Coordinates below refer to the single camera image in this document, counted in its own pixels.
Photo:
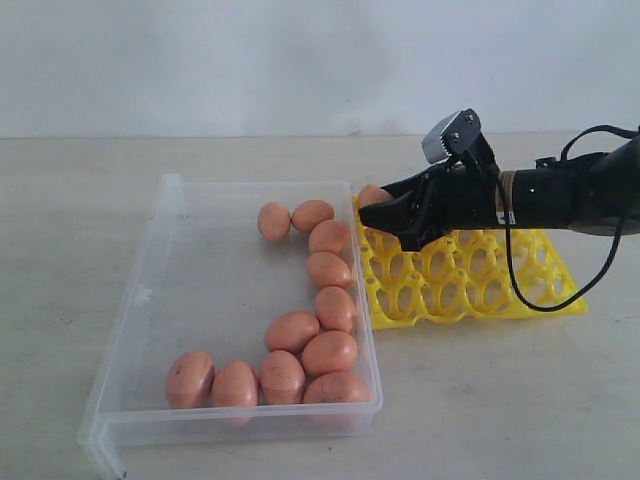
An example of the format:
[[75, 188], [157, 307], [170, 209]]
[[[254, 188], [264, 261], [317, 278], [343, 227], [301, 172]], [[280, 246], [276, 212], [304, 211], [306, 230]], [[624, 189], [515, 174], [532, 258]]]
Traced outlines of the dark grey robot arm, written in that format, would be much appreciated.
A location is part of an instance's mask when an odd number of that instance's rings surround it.
[[561, 229], [596, 236], [639, 231], [639, 134], [611, 152], [544, 157], [532, 169], [498, 167], [483, 135], [426, 170], [384, 186], [390, 199], [359, 209], [361, 223], [417, 252], [457, 230]]

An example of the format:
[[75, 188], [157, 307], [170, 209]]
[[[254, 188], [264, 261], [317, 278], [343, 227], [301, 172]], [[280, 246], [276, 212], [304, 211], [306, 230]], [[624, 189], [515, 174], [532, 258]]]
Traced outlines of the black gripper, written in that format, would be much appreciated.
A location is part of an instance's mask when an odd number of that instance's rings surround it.
[[452, 230], [502, 228], [495, 200], [498, 173], [497, 166], [480, 171], [461, 164], [430, 167], [383, 185], [395, 199], [361, 207], [361, 223], [395, 237], [404, 252], [418, 252], [435, 235]]

